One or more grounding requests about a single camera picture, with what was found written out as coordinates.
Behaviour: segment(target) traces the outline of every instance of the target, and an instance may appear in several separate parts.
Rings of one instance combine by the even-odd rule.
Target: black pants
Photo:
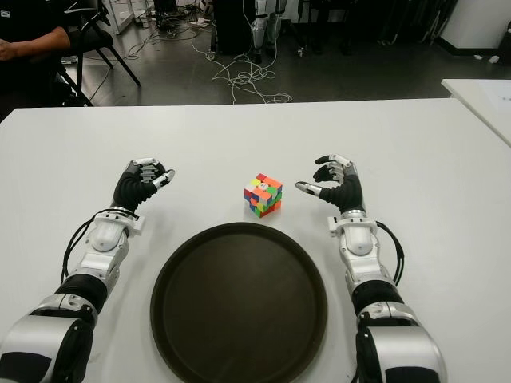
[[[53,106],[53,78],[45,65],[0,62],[0,122],[16,108]]]

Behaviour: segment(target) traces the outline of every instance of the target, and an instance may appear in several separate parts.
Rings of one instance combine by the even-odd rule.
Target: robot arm
[[[355,165],[338,155],[321,157],[316,163],[324,165],[314,174],[315,181],[337,181],[339,186],[298,182],[296,187],[341,212],[340,220],[329,219],[329,228],[339,238],[357,315],[360,383],[446,383],[446,367],[436,343],[404,304],[396,282],[379,261],[378,224],[366,216]]]
[[[112,207],[89,221],[96,227],[87,236],[77,267],[6,335],[0,346],[0,381],[83,380],[97,316],[119,278],[128,237],[139,235],[143,227],[144,219],[134,212],[174,174],[152,158],[129,163],[117,183]]]

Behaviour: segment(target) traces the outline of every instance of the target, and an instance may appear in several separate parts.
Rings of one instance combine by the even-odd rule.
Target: person
[[[0,121],[15,108],[50,106],[54,71],[44,53],[70,47],[47,0],[0,0]]]

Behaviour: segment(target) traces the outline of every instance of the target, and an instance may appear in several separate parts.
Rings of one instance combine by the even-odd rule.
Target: person's hand
[[[9,61],[16,57],[14,45],[0,38],[0,61]]]

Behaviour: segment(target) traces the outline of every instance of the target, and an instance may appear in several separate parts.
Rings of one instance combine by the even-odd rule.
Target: white robot shell
[[[200,0],[199,8],[203,14],[212,14],[213,13],[213,0]]]

